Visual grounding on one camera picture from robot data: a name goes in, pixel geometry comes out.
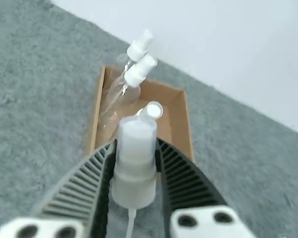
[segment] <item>spray bottle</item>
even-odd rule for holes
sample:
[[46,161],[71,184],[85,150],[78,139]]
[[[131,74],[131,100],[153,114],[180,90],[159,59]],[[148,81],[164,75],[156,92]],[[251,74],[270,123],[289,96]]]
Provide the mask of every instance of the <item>spray bottle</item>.
[[136,210],[150,205],[155,198],[156,133],[156,122],[146,117],[129,116],[119,123],[112,196],[118,205],[128,209],[126,238],[131,238]]

